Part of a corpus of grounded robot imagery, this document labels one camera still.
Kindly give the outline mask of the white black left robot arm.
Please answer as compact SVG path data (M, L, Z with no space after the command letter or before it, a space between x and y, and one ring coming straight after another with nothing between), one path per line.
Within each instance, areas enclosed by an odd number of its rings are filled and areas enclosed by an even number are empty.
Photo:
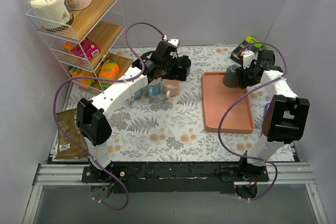
M108 119L112 113L153 80L185 81L190 74L191 60L178 55L179 45L178 39L159 42L154 51L134 61L118 82L91 100L83 98L78 102L77 127L88 145L91 174L98 181L106 182L112 175L107 147L112 134Z

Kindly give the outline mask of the blue white gradient mug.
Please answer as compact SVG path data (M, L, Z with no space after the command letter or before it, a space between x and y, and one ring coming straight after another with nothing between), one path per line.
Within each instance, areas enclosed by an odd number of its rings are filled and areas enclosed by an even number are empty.
M138 91L136 91L133 95L131 95L131 97L129 98L129 101L134 101L138 98L140 98L143 94L143 89L139 89Z

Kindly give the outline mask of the dark teal mug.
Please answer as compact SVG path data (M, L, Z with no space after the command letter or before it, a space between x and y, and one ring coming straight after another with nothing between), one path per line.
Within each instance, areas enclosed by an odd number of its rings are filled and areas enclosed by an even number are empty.
M238 65L231 65L227 68L225 75L223 77L223 84L228 88L238 88L239 81L236 73L236 69L238 69Z

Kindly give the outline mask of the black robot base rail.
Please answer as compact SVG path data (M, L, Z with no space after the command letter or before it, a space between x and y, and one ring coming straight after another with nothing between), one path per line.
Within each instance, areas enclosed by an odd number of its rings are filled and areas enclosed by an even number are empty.
M106 174L90 164L83 168L83 183L111 183L116 194L206 192L234 194L235 182L269 181L265 167L254 169L240 162L113 162Z

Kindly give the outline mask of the peach pink mug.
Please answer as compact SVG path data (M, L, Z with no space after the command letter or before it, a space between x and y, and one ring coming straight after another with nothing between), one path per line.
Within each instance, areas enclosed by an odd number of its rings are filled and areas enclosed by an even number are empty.
M163 80L164 92L167 99L175 97L181 89L181 81L178 80Z

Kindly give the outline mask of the dark grey mug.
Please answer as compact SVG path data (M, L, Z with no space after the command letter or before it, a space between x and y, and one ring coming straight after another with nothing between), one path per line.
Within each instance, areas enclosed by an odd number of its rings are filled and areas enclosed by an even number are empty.
M190 74L191 60L189 56L183 55L182 57L182 81L186 81L187 77Z

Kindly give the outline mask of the light blue mug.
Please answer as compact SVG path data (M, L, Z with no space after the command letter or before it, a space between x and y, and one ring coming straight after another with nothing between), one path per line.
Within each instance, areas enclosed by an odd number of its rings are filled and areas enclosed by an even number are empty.
M155 79L146 86L146 91L150 97L157 95L161 91L161 79Z

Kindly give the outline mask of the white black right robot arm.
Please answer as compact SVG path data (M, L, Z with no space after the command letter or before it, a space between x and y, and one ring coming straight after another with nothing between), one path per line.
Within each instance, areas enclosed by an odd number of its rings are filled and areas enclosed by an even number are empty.
M241 56L243 65L235 70L239 86L261 84L271 97L264 110L260 139L239 160L238 176L248 181L266 173L266 162L278 149L302 138L310 102L291 90L284 71L275 65L272 50L246 50Z

